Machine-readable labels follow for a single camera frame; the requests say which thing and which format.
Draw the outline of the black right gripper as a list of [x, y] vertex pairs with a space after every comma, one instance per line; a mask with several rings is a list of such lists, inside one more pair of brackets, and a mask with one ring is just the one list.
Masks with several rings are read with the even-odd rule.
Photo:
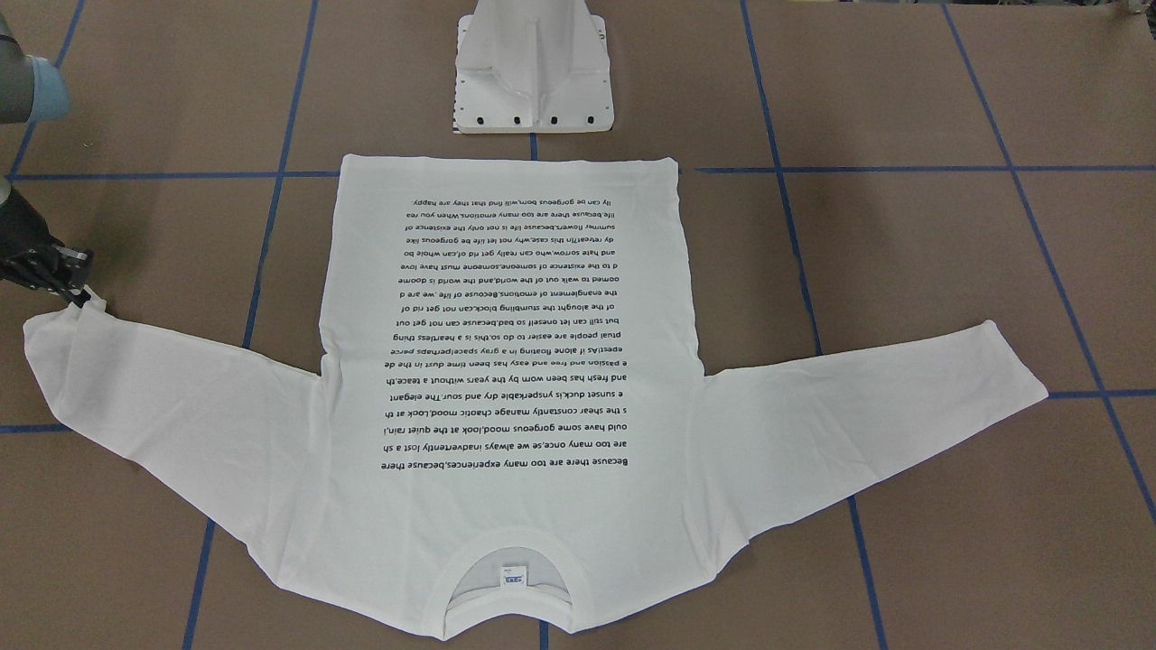
[[54, 293], [82, 308], [92, 295], [86, 285], [94, 252], [62, 246], [49, 237], [40, 244], [14, 244], [3, 241], [1, 276], [9, 283], [23, 285], [34, 291]]

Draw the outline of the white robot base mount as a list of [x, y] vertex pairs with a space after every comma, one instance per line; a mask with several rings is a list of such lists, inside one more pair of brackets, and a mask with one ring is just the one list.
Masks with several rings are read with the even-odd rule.
[[610, 131], [603, 19], [583, 1], [480, 1], [457, 25], [453, 128], [464, 135]]

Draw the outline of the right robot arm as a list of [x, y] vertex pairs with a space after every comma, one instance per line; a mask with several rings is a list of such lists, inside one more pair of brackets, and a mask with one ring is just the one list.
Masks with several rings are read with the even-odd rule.
[[[24, 52], [1, 19], [1, 123], [34, 127], [71, 111], [71, 94], [54, 62]], [[82, 306], [94, 252], [69, 248], [50, 232], [40, 210], [3, 177], [1, 189], [1, 275], [30, 291], [47, 291]]]

